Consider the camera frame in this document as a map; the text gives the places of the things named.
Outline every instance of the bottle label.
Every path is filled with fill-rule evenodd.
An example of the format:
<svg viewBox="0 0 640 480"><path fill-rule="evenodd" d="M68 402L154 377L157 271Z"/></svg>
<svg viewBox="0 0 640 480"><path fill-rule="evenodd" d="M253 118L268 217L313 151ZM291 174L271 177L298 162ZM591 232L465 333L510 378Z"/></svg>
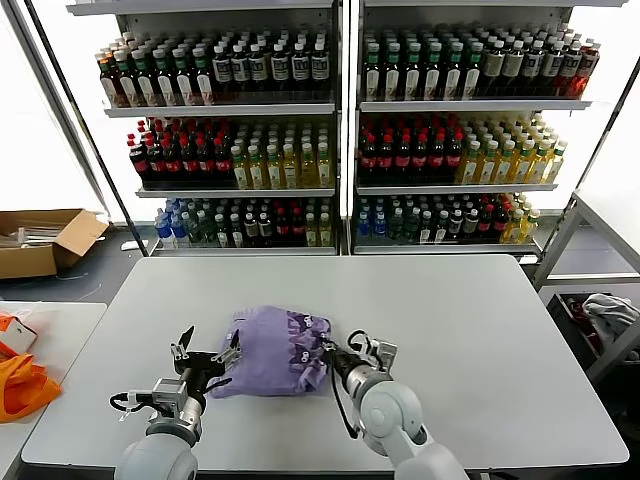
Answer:
<svg viewBox="0 0 640 480"><path fill-rule="evenodd" d="M467 78L464 81L464 88L462 89L463 100L471 100L475 95L478 77L480 77L480 70L477 68L467 72Z"/></svg>
<svg viewBox="0 0 640 480"><path fill-rule="evenodd" d="M122 85L122 89L127 95L127 101L129 104L131 106L137 106L138 94L136 93L136 88L133 86L133 81L129 77L122 77L120 79L120 85Z"/></svg>
<svg viewBox="0 0 640 480"><path fill-rule="evenodd" d="M553 53L547 53L544 56L544 62L542 62L542 68L540 69L540 75L543 77L555 77L560 71L562 66L562 55L554 55Z"/></svg>
<svg viewBox="0 0 640 480"><path fill-rule="evenodd" d="M316 245L316 232L313 230L307 230L307 247L315 247Z"/></svg>
<svg viewBox="0 0 640 480"><path fill-rule="evenodd" d="M227 248L229 246L229 239L227 239L227 234L218 232L218 242L220 242L220 246L222 248Z"/></svg>
<svg viewBox="0 0 640 480"><path fill-rule="evenodd" d="M278 82L289 80L289 65L287 63L287 57L271 57L271 69L273 70L274 80Z"/></svg>
<svg viewBox="0 0 640 480"><path fill-rule="evenodd" d="M327 55L311 58L311 76L314 80L329 78L329 57Z"/></svg>
<svg viewBox="0 0 640 480"><path fill-rule="evenodd" d="M378 80L380 72L369 70L367 72L367 102L373 102L378 96Z"/></svg>
<svg viewBox="0 0 640 480"><path fill-rule="evenodd" d="M480 183L481 185L486 185L489 183L489 179L491 178L491 174L493 173L494 162L484 162L482 166L482 172L480 172Z"/></svg>
<svg viewBox="0 0 640 480"><path fill-rule="evenodd" d="M593 73L593 69L596 68L596 63L600 60L599 55L589 55L587 53L582 54L582 60L576 75L579 77L590 77Z"/></svg>
<svg viewBox="0 0 640 480"><path fill-rule="evenodd" d="M244 168L237 167L233 169L233 173L236 174L236 181L238 182L238 188L240 190L247 190L249 188L249 184L247 183L247 174L244 171Z"/></svg>
<svg viewBox="0 0 640 480"><path fill-rule="evenodd" d="M396 157L396 167L399 167L399 168L408 167L409 161L410 161L410 158L408 156L401 157L398 155Z"/></svg>
<svg viewBox="0 0 640 480"><path fill-rule="evenodd" d="M320 243L323 247L331 246L331 232L329 230L320 231Z"/></svg>
<svg viewBox="0 0 640 480"><path fill-rule="evenodd" d="M236 82L249 81L249 61L246 58L232 58L233 79Z"/></svg>
<svg viewBox="0 0 640 480"><path fill-rule="evenodd" d="M460 70L449 70L447 73L447 84L444 87L443 100L453 100L458 89L458 80L460 80Z"/></svg>
<svg viewBox="0 0 640 480"><path fill-rule="evenodd" d="M264 57L250 58L251 80L254 82L264 82L267 79L267 62Z"/></svg>
<svg viewBox="0 0 640 480"><path fill-rule="evenodd" d="M535 77L540 71L540 64L542 63L542 55L529 54L524 56L522 61L521 75L523 77Z"/></svg>
<svg viewBox="0 0 640 480"><path fill-rule="evenodd" d="M565 53L564 60L562 61L562 67L560 68L561 77L573 77L578 71L580 66L580 60L582 60L582 54L574 55L572 53Z"/></svg>
<svg viewBox="0 0 640 480"><path fill-rule="evenodd" d="M412 157L411 158L411 165L414 168L422 168L422 167L424 167L425 163L427 163L427 157Z"/></svg>
<svg viewBox="0 0 640 480"><path fill-rule="evenodd" d="M214 60L213 74L215 75L218 83L229 83L233 78L231 73L231 62L229 59Z"/></svg>
<svg viewBox="0 0 640 480"><path fill-rule="evenodd" d="M309 57L291 57L291 66L293 68L293 79L296 81L309 79Z"/></svg>
<svg viewBox="0 0 640 480"><path fill-rule="evenodd" d="M282 188L280 183L280 167L275 165L269 167L269 178L271 179L271 188L274 190L280 190Z"/></svg>
<svg viewBox="0 0 640 480"><path fill-rule="evenodd" d="M424 99L433 100L436 96L436 87L438 86L439 70L429 70L424 81Z"/></svg>
<svg viewBox="0 0 640 480"><path fill-rule="evenodd" d="M233 243L235 243L236 248L242 248L242 232L233 232Z"/></svg>
<svg viewBox="0 0 640 480"><path fill-rule="evenodd" d="M418 77L420 77L420 72L418 70L409 70L407 72L407 79L404 85L405 100L415 100L416 89L418 88Z"/></svg>
<svg viewBox="0 0 640 480"><path fill-rule="evenodd" d="M462 174L462 185L470 185L473 182L473 175L476 173L476 162L468 162L464 166L464 173Z"/></svg>
<svg viewBox="0 0 640 480"><path fill-rule="evenodd" d="M195 105L193 90L191 90L191 82L189 81L189 77L187 77L186 75L178 75L177 80L178 86L180 87L180 92L182 92L184 104L187 106Z"/></svg>
<svg viewBox="0 0 640 480"><path fill-rule="evenodd" d="M451 167L451 168L456 168L458 165L460 165L460 157L454 157L451 155L447 155L447 166Z"/></svg>
<svg viewBox="0 0 640 480"><path fill-rule="evenodd" d="M518 73L520 73L523 58L524 55L507 54L504 59L504 65L502 66L502 75L512 78L517 77Z"/></svg>
<svg viewBox="0 0 640 480"><path fill-rule="evenodd" d="M391 102L396 99L396 90L398 89L398 78L400 74L397 70L389 70L387 72L384 83L384 100Z"/></svg>
<svg viewBox="0 0 640 480"><path fill-rule="evenodd" d="M428 228L420 230L420 245L425 245L429 241L430 233L431 230L429 230Z"/></svg>
<svg viewBox="0 0 640 480"><path fill-rule="evenodd" d="M160 90L164 97L164 103L167 104L167 107L175 107L176 96L171 88L171 80L169 80L169 77L165 77L164 75L158 77L158 83L160 84Z"/></svg>
<svg viewBox="0 0 640 480"><path fill-rule="evenodd" d="M251 167L251 179L253 180L253 188L255 190L262 190L262 170L260 167Z"/></svg>
<svg viewBox="0 0 640 480"><path fill-rule="evenodd" d="M327 188L329 186L329 165L321 163L318 165L318 174L320 175L320 187Z"/></svg>
<svg viewBox="0 0 640 480"><path fill-rule="evenodd" d="M427 165L433 168L438 168L442 165L444 158L442 155L427 155Z"/></svg>
<svg viewBox="0 0 640 480"><path fill-rule="evenodd" d="M531 165L531 162L520 162L518 164L518 169L513 179L514 183L524 183L524 177L529 171L529 165Z"/></svg>
<svg viewBox="0 0 640 480"><path fill-rule="evenodd" d="M295 167L284 167L284 177L287 181L287 188L297 188Z"/></svg>
<svg viewBox="0 0 640 480"><path fill-rule="evenodd" d="M504 55L495 55L488 53L484 61L484 68L482 73L487 77L497 77L502 70L502 62L504 61Z"/></svg>
<svg viewBox="0 0 640 480"><path fill-rule="evenodd" d="M442 243L446 234L447 231L444 228L436 230L436 237L433 239L433 243Z"/></svg>
<svg viewBox="0 0 640 480"><path fill-rule="evenodd" d="M107 94L107 98L109 99L109 103L112 107L117 107L116 103L116 89L113 86L113 82L110 78L101 78L100 83L102 83L102 87L104 88L104 93Z"/></svg>
<svg viewBox="0 0 640 480"><path fill-rule="evenodd" d="M198 86L202 94L202 101L205 105L213 105L213 90L211 80L208 75L198 75Z"/></svg>

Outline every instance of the juice bottle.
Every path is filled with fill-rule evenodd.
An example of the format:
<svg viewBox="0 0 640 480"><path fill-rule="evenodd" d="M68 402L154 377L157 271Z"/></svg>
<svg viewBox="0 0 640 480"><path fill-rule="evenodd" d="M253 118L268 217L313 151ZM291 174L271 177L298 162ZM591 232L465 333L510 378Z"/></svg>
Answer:
<svg viewBox="0 0 640 480"><path fill-rule="evenodd" d="M302 161L300 162L302 186L314 188L318 185L318 164L313 156L313 147L310 143L302 144Z"/></svg>
<svg viewBox="0 0 640 480"><path fill-rule="evenodd" d="M493 178L491 183L500 184L507 183L509 172L513 166L513 149L516 143L513 140L507 140L502 146L502 155L500 161L497 163L496 168L493 171Z"/></svg>
<svg viewBox="0 0 640 480"><path fill-rule="evenodd" d="M486 146L485 155L480 159L478 167L476 168L476 175L474 177L475 183L479 185L489 184L496 162L499 161L497 152L498 142L495 140L489 140Z"/></svg>
<svg viewBox="0 0 640 480"><path fill-rule="evenodd" d="M473 183L475 172L478 168L478 150L480 142L472 140L469 142L467 153L463 157L462 162L456 172L456 183L460 185L470 185Z"/></svg>
<svg viewBox="0 0 640 480"><path fill-rule="evenodd" d="M524 178L524 183L537 185L542 182L542 176L547 168L547 151L550 146L551 142L549 142L549 140L542 140L540 142L533 161L531 162L531 167L529 167L529 172Z"/></svg>
<svg viewBox="0 0 640 480"><path fill-rule="evenodd" d="M510 173L509 183L524 183L533 159L533 146L533 140L526 140L523 143L520 155L513 164L513 171Z"/></svg>

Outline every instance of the shelf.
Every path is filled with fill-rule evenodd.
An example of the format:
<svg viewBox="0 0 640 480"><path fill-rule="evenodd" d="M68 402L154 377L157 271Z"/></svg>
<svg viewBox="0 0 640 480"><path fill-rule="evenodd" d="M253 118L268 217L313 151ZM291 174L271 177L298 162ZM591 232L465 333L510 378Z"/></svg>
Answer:
<svg viewBox="0 0 640 480"><path fill-rule="evenodd" d="M486 254L503 253L508 255L540 255L540 247L535 244L502 245L499 243L486 245L371 245L356 246L356 255L439 255L439 254Z"/></svg>
<svg viewBox="0 0 640 480"><path fill-rule="evenodd" d="M295 188L290 190L145 190L136 192L140 198L284 198L333 197L333 188Z"/></svg>
<svg viewBox="0 0 640 480"><path fill-rule="evenodd" d="M328 256L335 255L335 247L290 247L290 248L157 248L154 257L284 257L284 256Z"/></svg>
<svg viewBox="0 0 640 480"><path fill-rule="evenodd" d="M331 5L331 0L80 0L75 5L67 5L67 11L79 17L136 13L331 8Z"/></svg>
<svg viewBox="0 0 640 480"><path fill-rule="evenodd" d="M329 115L333 103L283 103L268 105L211 105L196 107L107 108L111 118L125 117L217 117L238 115Z"/></svg>
<svg viewBox="0 0 640 480"><path fill-rule="evenodd" d="M459 193L549 192L555 190L557 186L557 184L530 185L504 183L500 185L421 185L407 187L357 186L356 190L358 195L442 195Z"/></svg>
<svg viewBox="0 0 640 480"><path fill-rule="evenodd" d="M367 7L621 7L628 0L365 0Z"/></svg>
<svg viewBox="0 0 640 480"><path fill-rule="evenodd" d="M506 112L525 110L584 110L583 100L457 100L415 102L362 102L360 111L374 112Z"/></svg>

